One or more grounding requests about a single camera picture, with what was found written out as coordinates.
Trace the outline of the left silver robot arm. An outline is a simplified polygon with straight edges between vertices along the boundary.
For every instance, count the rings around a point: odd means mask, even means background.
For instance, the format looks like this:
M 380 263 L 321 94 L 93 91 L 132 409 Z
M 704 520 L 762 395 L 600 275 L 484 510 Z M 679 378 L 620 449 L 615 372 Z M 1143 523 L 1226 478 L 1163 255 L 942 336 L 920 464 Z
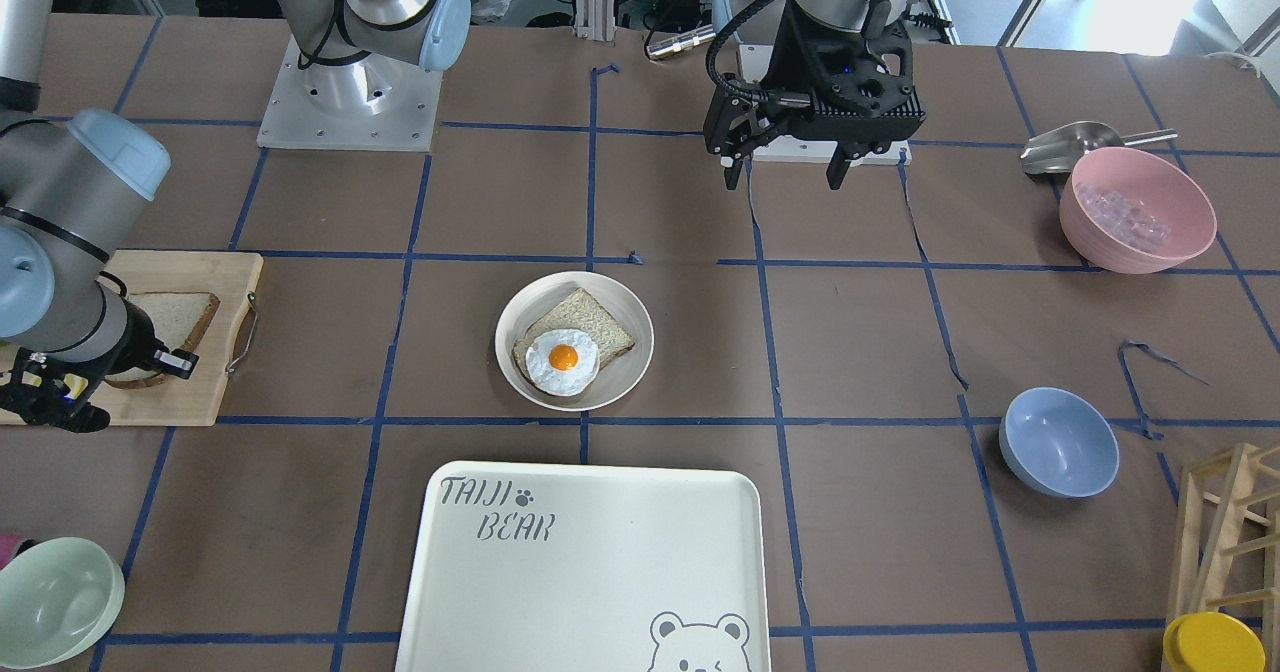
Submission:
M 737 29 L 781 6 L 771 60 L 751 83 L 721 70 L 718 56 Z M 838 189 L 852 163 L 886 154 L 925 122 L 902 13 L 910 0 L 754 0 L 707 47 L 713 93 L 703 125 L 735 189 L 745 163 L 778 136 L 831 142 L 827 180 Z

